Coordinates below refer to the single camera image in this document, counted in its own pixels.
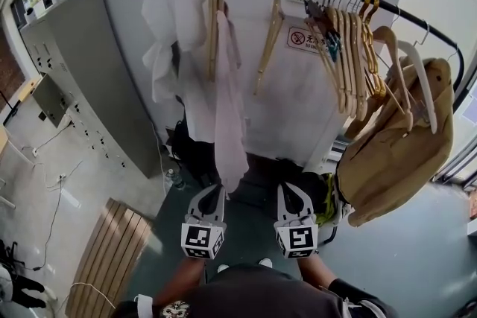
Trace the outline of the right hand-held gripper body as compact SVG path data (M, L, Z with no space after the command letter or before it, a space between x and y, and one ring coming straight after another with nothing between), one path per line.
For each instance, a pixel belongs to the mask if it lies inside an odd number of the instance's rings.
M289 222L278 221L274 228L284 258L308 258L318 248L318 225L314 215Z

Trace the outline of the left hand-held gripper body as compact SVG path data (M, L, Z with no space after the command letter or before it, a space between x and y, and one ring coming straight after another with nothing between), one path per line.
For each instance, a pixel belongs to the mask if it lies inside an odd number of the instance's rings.
M187 257L214 259L224 242L226 229L226 223L209 222L188 214L181 227L181 247Z

